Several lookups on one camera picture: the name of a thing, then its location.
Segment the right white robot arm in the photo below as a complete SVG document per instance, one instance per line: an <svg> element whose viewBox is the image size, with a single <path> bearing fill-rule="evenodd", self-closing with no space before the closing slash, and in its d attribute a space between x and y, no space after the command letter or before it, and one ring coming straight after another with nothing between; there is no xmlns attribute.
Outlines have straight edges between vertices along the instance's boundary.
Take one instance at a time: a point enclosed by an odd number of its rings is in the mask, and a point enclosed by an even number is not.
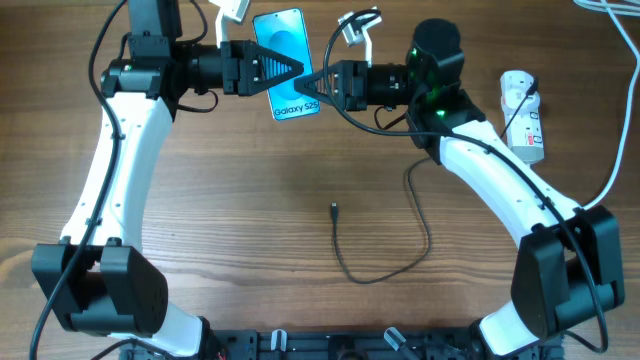
<svg viewBox="0 0 640 360"><path fill-rule="evenodd" d="M462 89L457 26L419 23L403 64L325 60L296 79L297 92L345 119L378 105L404 106L407 135L461 178L494 212L517 247L509 301L476 325L488 358L507 358L602 319L625 299L619 225L604 207L584 208L519 159Z"/></svg>

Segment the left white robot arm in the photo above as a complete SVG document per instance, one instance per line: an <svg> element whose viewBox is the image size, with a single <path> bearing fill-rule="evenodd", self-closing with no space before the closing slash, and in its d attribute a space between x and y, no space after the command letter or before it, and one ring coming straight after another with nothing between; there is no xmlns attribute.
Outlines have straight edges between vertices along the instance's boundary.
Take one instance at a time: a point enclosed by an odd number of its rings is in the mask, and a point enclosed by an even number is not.
<svg viewBox="0 0 640 360"><path fill-rule="evenodd" d="M185 39L175 1L124 3L130 29L117 57L90 86L101 132L78 204L54 244L39 244L32 272L46 297L43 317L71 332L112 337L120 349L166 359L219 359L224 346L209 322L172 304L164 275L142 252L146 199L160 149L181 97L248 97L303 71L299 61L251 40L231 40L245 1L222 1L216 41Z"/></svg>

